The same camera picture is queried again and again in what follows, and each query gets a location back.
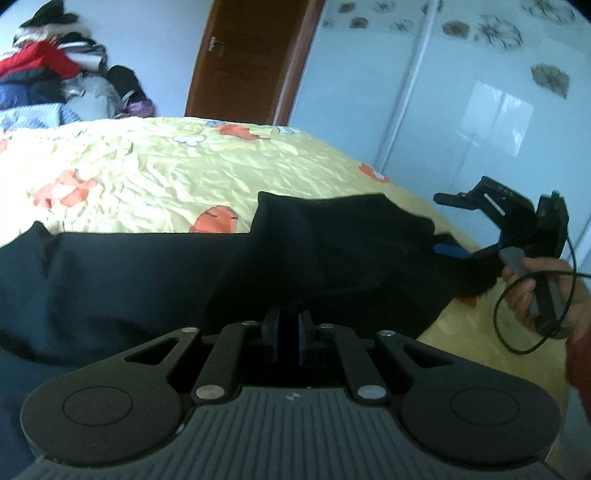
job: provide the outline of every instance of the ribbed gray surface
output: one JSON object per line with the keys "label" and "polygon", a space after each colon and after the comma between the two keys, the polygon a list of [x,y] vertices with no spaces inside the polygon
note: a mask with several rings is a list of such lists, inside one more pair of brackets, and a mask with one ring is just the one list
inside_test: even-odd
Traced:
{"label": "ribbed gray surface", "polygon": [[127,465],[76,469],[38,460],[18,480],[550,480],[538,463],[473,472],[431,458],[382,408],[340,388],[245,387],[234,401],[198,408],[162,450]]}

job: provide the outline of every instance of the door frame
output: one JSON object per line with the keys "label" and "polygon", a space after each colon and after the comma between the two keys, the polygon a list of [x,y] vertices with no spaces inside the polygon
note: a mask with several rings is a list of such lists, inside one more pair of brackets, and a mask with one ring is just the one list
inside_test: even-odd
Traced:
{"label": "door frame", "polygon": [[[194,112],[194,105],[197,99],[197,92],[199,91],[198,78],[200,78],[205,67],[205,60],[209,53],[209,39],[212,36],[213,26],[215,25],[223,2],[224,0],[213,1],[193,70],[193,78],[191,79],[191,87],[185,107],[185,116],[197,116]],[[302,17],[300,28],[295,31],[292,37],[292,41],[290,42],[292,47],[285,56],[280,81],[277,82],[273,105],[267,117],[267,123],[270,125],[287,125],[290,119],[296,94],[300,86],[301,76],[306,66],[308,53],[310,52],[310,47],[314,40],[316,28],[320,22],[320,16],[326,0],[307,0],[307,2],[308,4]]]}

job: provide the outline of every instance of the red sleeve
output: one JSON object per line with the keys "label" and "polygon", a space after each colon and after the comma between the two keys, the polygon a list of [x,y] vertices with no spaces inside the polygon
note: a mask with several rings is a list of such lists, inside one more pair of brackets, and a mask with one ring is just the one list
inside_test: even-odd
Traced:
{"label": "red sleeve", "polygon": [[591,330],[573,343],[566,340],[566,379],[579,390],[587,420],[591,422]]}

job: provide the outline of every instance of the bed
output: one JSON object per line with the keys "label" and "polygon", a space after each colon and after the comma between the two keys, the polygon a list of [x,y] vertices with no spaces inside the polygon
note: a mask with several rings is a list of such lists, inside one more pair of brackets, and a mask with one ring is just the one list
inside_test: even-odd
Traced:
{"label": "bed", "polygon": [[[260,190],[318,199],[381,192],[468,250],[479,248],[428,202],[305,132],[135,117],[0,137],[0,246],[35,220],[52,233],[248,232]],[[564,413],[564,342],[527,356],[506,351],[492,326],[503,287],[475,306],[452,301],[419,340],[542,386]],[[530,335],[506,307],[500,321],[516,337]]]}

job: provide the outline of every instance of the brown door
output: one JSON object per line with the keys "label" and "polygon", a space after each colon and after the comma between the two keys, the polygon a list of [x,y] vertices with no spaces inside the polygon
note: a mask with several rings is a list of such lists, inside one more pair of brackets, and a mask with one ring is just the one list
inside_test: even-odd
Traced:
{"label": "brown door", "polygon": [[[316,7],[314,12],[309,4]],[[197,59],[186,114],[272,123],[278,102],[284,97],[282,92],[289,87],[285,85],[286,75],[298,53],[303,24],[316,22],[321,9],[321,0],[216,0]],[[308,42],[299,47],[305,55],[312,35],[313,31]]]}

